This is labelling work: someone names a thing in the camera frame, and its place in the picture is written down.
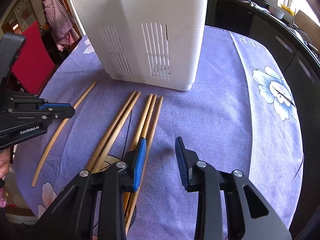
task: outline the silver bolt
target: silver bolt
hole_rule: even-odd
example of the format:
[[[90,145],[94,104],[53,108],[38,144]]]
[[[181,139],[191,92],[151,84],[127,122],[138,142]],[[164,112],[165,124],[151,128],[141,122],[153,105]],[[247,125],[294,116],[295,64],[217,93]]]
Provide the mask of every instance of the silver bolt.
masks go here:
[[[204,168],[205,166],[207,166],[207,164],[204,161],[198,161],[197,166],[200,168]]]
[[[234,172],[233,172],[233,174],[236,176],[236,177],[242,177],[242,172],[241,171],[239,171],[239,170],[235,170]]]
[[[82,170],[79,172],[80,177],[86,177],[89,175],[89,171],[87,170]]]
[[[126,164],[125,162],[118,162],[116,165],[117,165],[118,168],[122,169],[122,168],[124,168],[127,164]]]

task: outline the red chair back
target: red chair back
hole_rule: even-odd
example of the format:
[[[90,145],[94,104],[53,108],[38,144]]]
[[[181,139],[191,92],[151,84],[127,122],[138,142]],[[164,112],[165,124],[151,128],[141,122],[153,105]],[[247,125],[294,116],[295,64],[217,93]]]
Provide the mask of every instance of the red chair back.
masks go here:
[[[26,41],[12,67],[12,73],[26,92],[38,94],[53,70],[54,63],[43,45],[37,21],[22,35],[26,37]]]

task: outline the window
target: window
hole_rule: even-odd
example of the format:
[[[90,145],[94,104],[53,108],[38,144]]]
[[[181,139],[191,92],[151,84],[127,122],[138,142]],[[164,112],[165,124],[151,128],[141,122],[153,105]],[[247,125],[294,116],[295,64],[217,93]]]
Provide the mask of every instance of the window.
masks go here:
[[[306,0],[278,0],[278,6],[281,7],[281,4],[289,7],[293,12],[296,13],[301,10],[306,15],[308,15],[316,24],[320,26],[319,20],[317,19],[315,13],[311,9],[310,5]]]

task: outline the purple tablecloth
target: purple tablecloth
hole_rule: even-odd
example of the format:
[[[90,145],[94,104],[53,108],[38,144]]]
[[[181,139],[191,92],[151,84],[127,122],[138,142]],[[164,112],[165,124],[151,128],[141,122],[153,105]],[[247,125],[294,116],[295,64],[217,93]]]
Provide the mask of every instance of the purple tablecloth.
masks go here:
[[[142,95],[132,111],[126,151],[147,96],[162,95],[164,102],[128,239],[194,237],[197,194],[181,185],[174,153],[177,136],[217,170],[242,170],[289,227],[302,182],[300,125],[290,89],[261,44],[205,27],[196,81],[190,91],[180,92],[112,80],[85,37],[41,97],[74,104],[94,80],[98,84],[59,135],[34,188],[36,166],[61,121],[53,121],[47,134],[18,145],[17,183],[36,215],[84,168],[128,95],[137,90]],[[128,125],[129,118],[109,158],[121,156]],[[226,237],[225,215],[223,219]]]

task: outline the chopstick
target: chopstick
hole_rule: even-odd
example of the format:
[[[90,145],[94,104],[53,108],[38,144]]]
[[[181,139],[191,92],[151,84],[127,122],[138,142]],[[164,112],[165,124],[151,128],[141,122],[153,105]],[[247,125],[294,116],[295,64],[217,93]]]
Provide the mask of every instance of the chopstick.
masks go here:
[[[149,97],[148,97],[148,100],[146,102],[146,105],[144,107],[144,110],[143,110],[143,113],[142,113],[142,116],[141,116],[141,119],[140,119],[140,122],[138,124],[138,128],[136,130],[136,133],[134,135],[134,138],[133,138],[133,141],[132,141],[132,144],[131,144],[131,148],[130,148],[130,151],[133,151],[137,148],[137,144],[139,142],[139,139],[141,137],[141,133],[142,133],[142,130],[144,128],[144,124],[146,122],[146,118],[148,116],[148,112],[149,112],[149,108],[150,108],[150,104],[151,104],[151,101],[153,100],[153,95],[150,94]],[[129,198],[130,198],[130,192],[125,192],[124,193],[124,196],[123,196],[123,208],[124,208],[124,212],[127,208],[127,205],[128,205],[128,202],[129,202]]]
[[[115,128],[114,132],[112,133],[109,141],[107,142],[105,148],[103,149],[101,155],[98,157],[96,163],[94,164],[94,167],[92,168],[92,172],[99,172],[100,171],[100,166],[103,164],[106,156],[108,155],[111,147],[113,146],[122,126],[124,125],[126,119],[128,118],[131,110],[133,109],[135,103],[137,102],[139,96],[140,96],[141,92],[138,92],[135,94],[133,100],[131,101],[131,103],[129,104],[129,107],[127,108],[127,110],[125,111],[124,115],[122,116],[122,118],[120,119],[118,126]]]
[[[147,162],[148,162],[148,158],[149,158],[149,152],[150,152],[151,145],[152,145],[152,142],[153,142],[153,138],[154,138],[154,135],[155,135],[155,132],[156,132],[156,126],[157,126],[157,123],[158,123],[158,120],[159,120],[159,115],[160,115],[162,102],[163,102],[163,97],[160,97],[158,108],[157,108],[156,115],[155,115],[155,119],[153,121],[153,125],[152,125],[152,128],[151,128],[151,132],[150,132],[150,135],[149,135],[149,137],[147,139],[147,152],[146,152],[146,159],[145,159],[145,163],[144,163],[144,167],[143,167],[143,171],[142,171],[141,182],[142,182],[144,173],[146,171],[146,166],[147,166]],[[140,192],[140,187],[138,188],[138,190],[136,192],[132,193],[131,196],[130,196],[129,203],[128,203],[126,212],[124,214],[125,234],[128,233],[129,226],[130,226],[131,219],[132,219],[132,215],[133,215],[133,211],[134,211],[135,205],[137,203],[139,192]]]
[[[73,106],[74,109],[77,109],[77,107],[81,104],[81,102],[83,101],[83,99],[88,95],[88,93],[92,90],[92,88],[96,85],[96,81],[92,83],[92,85],[82,94],[82,96],[78,99],[78,101],[75,103],[75,105]],[[37,166],[36,172],[33,176],[33,180],[32,180],[32,187],[36,186],[40,171],[44,165],[45,160],[48,157],[48,154],[53,146],[53,144],[55,143],[56,139],[58,138],[60,132],[62,131],[63,127],[66,125],[67,121],[69,120],[69,118],[65,118],[63,119],[63,121],[61,122],[61,124],[59,125],[59,127],[57,128],[57,130],[55,131],[54,135],[52,136],[51,140],[49,141],[46,149],[44,150],[44,153],[42,154],[42,157],[39,161],[39,164]]]
[[[105,144],[107,143],[111,133],[113,132],[113,130],[115,129],[116,125],[118,124],[120,118],[122,117],[122,115],[124,114],[124,111],[126,110],[126,108],[128,107],[128,105],[130,104],[133,96],[135,95],[136,91],[134,90],[128,100],[125,102],[124,106],[121,108],[121,110],[118,112],[116,118],[113,120],[113,122],[111,123],[111,125],[109,126],[107,132],[105,133],[105,135],[102,137],[102,139],[100,140],[100,143],[98,144],[97,148],[95,149],[95,151],[93,152],[93,154],[91,155],[85,169],[88,171],[91,171],[94,163],[97,161],[97,158],[99,157],[101,151],[103,150],[103,147],[105,146]]]

